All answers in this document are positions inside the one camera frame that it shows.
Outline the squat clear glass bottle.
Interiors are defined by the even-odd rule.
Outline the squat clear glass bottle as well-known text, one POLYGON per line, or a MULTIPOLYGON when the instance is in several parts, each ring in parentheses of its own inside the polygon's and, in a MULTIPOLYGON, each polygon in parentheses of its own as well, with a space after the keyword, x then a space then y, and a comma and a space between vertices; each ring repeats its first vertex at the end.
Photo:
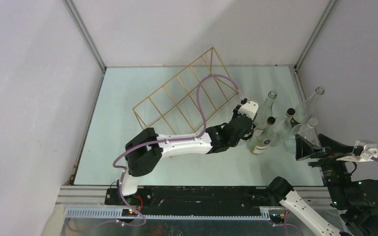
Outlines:
POLYGON ((294 154, 296 152, 295 135, 298 134, 304 137, 307 141, 315 144, 316 127, 318 126, 318 120, 316 118, 310 118, 305 124, 298 124, 294 126, 289 133, 288 137, 282 143, 284 151, 294 154))

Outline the clear bottle black cap white label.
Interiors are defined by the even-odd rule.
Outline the clear bottle black cap white label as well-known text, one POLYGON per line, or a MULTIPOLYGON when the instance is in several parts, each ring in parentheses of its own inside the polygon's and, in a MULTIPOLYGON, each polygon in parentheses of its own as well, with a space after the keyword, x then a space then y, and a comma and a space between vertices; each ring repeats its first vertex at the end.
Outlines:
POLYGON ((275 122, 275 117, 268 117, 262 128, 254 129, 253 136, 247 142, 247 149, 250 153, 259 155, 268 148, 276 136, 275 122))

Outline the clear bottle black gold label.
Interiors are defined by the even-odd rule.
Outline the clear bottle black gold label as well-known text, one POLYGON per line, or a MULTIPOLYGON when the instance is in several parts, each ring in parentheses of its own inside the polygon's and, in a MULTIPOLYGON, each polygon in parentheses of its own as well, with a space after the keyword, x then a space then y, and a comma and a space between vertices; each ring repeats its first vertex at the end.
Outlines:
POLYGON ((268 93, 266 100, 259 105, 258 111, 256 113, 257 116, 253 122, 256 128, 262 130, 265 127, 268 117, 271 117, 273 115, 272 108, 276 98, 277 92, 271 90, 268 93))

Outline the clear bottle black cap front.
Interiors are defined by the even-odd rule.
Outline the clear bottle black cap front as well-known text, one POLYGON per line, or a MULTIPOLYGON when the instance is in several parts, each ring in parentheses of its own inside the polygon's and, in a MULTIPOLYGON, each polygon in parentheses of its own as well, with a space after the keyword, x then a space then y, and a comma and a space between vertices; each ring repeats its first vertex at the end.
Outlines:
POLYGON ((285 118, 277 124, 275 127, 275 135, 273 140, 270 142, 271 147, 276 147, 281 144, 285 138, 290 134, 292 126, 290 120, 295 115, 296 111, 294 108, 289 108, 286 111, 285 118))

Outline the greenish bottle black label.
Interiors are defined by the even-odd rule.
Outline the greenish bottle black label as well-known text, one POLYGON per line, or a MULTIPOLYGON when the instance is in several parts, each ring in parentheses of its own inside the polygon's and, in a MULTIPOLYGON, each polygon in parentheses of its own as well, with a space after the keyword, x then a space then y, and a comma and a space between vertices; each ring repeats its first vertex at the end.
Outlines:
POLYGON ((304 124, 314 115, 319 99, 324 95, 325 88, 319 86, 315 92, 305 101, 295 107, 295 114, 290 120, 291 127, 299 124, 304 124))

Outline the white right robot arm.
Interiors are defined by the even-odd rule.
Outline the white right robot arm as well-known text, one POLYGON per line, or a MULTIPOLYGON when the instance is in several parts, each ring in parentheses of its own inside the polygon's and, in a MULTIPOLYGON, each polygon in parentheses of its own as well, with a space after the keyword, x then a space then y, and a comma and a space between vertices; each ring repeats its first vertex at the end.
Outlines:
POLYGON ((378 180, 353 181, 346 163, 378 163, 378 146, 367 140, 358 140, 353 146, 337 142, 323 134, 318 135, 319 145, 312 144, 296 134, 296 160, 310 159, 310 167, 322 171, 328 189, 331 207, 341 212, 347 231, 329 224, 282 177, 276 177, 266 187, 267 201, 282 205, 300 219, 318 236, 378 236, 378 180))

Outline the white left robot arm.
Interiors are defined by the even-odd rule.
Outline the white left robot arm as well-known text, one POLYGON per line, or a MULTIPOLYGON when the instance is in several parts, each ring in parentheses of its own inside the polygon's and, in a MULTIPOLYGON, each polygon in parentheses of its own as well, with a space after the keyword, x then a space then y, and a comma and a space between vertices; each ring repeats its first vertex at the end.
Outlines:
POLYGON ((125 145, 124 175, 119 181, 117 199, 124 205, 135 201, 141 177, 153 171, 164 157, 183 154, 211 154, 236 147, 253 133, 253 119, 237 115, 228 123, 208 127, 203 134, 161 135, 146 128, 125 145))

